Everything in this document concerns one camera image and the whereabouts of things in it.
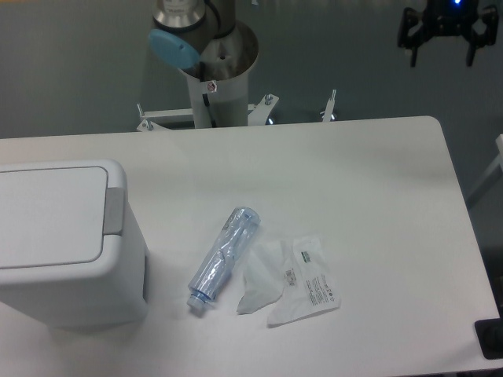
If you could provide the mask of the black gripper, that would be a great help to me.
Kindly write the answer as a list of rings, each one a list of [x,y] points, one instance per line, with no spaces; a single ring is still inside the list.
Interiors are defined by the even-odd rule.
[[[424,38],[463,36],[469,38],[466,65],[471,67],[477,50],[493,46],[497,39],[497,6],[488,5],[480,11],[478,6],[478,1],[427,0],[423,12],[404,8],[398,27],[397,47],[410,51],[409,65],[415,67],[418,49]],[[474,28],[477,21],[484,25],[481,32]]]

